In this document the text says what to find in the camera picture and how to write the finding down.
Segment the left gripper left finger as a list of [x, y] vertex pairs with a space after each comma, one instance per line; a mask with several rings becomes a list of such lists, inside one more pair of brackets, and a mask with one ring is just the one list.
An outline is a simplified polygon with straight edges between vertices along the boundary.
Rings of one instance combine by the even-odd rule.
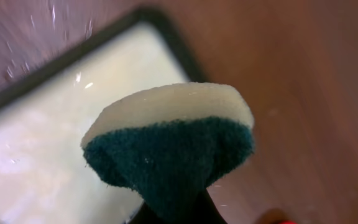
[[143, 202], [126, 224], [160, 224], [159, 217]]

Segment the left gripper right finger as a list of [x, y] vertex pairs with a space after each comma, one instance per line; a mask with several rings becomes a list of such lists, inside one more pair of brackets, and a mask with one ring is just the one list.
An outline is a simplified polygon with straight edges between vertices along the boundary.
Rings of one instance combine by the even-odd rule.
[[197, 198], [197, 221], [202, 224], [227, 224], [207, 190], [202, 191]]

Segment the green and yellow sponge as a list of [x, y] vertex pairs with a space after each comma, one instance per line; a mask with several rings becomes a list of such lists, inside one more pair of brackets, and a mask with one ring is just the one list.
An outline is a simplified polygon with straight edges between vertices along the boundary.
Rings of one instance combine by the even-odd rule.
[[253, 153], [253, 126], [234, 87], [176, 83], [103, 109], [81, 148], [103, 182], [137, 192], [160, 223], [198, 223], [198, 195]]

